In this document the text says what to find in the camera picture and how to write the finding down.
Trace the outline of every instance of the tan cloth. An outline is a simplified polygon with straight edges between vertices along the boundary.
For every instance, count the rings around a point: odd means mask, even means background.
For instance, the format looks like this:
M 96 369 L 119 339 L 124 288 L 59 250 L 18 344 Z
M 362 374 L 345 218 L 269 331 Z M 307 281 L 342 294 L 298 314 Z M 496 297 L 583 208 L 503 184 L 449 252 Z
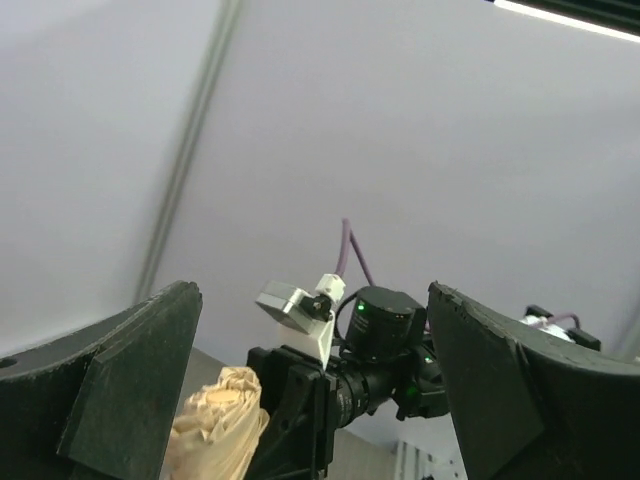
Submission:
M 248 367 L 224 367 L 218 383 L 187 399 L 173 422 L 165 462 L 171 480 L 242 480 L 269 415 Z

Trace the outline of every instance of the white panel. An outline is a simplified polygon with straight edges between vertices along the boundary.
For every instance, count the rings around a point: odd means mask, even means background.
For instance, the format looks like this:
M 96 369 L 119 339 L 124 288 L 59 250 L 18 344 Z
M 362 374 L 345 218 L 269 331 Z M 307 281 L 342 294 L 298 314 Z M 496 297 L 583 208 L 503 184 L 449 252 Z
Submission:
M 132 302 L 218 8 L 0 0 L 0 355 Z
M 156 286 L 196 280 L 197 346 L 243 364 L 275 343 L 263 283 L 312 288 L 344 215 L 379 284 L 575 310 L 610 348 L 640 292 L 639 54 L 480 0 L 250 2 Z M 394 412 L 353 429 L 429 435 Z

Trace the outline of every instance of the white backdrop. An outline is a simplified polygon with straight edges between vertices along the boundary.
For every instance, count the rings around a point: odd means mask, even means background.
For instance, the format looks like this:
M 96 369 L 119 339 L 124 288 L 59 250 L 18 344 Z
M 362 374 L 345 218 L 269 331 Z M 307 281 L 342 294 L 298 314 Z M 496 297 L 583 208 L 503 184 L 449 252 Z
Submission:
M 133 301 L 219 5 L 0 0 L 0 356 Z
M 610 348 L 640 293 L 639 53 L 481 0 L 249 2 L 156 287 L 196 280 L 196 345 L 242 364 L 275 342 L 262 284 L 312 288 L 349 216 L 379 284 L 574 310 Z M 393 412 L 353 428 L 429 431 Z

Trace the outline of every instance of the led light strip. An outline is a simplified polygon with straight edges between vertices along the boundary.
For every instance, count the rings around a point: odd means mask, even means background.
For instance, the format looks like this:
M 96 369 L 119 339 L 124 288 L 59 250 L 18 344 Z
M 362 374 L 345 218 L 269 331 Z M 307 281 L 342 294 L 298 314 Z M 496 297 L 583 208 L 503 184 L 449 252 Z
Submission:
M 583 22 L 574 18 L 565 17 L 555 13 L 545 12 L 544 10 L 538 10 L 537 8 L 527 7 L 519 3 L 511 2 L 509 0 L 494 0 L 494 5 L 512 12 L 522 13 L 530 17 L 541 18 L 550 22 L 559 23 L 569 27 L 579 28 L 593 33 L 599 33 L 601 35 L 607 35 L 609 37 L 619 38 L 622 40 L 628 40 L 630 42 L 640 43 L 640 37 L 631 35 L 630 33 L 620 32 L 612 28 L 600 27 L 592 23 Z

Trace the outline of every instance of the gray floor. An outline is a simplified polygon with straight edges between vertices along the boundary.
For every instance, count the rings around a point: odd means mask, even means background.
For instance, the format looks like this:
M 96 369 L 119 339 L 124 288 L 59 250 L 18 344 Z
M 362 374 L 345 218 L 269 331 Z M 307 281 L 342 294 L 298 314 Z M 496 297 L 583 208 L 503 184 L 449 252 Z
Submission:
M 184 377 L 178 409 L 180 410 L 184 400 L 202 385 L 215 383 L 220 368 L 220 362 L 194 349 Z M 336 432 L 334 461 L 329 467 L 329 480 L 392 479 L 394 466 L 395 456 L 391 452 L 345 430 Z

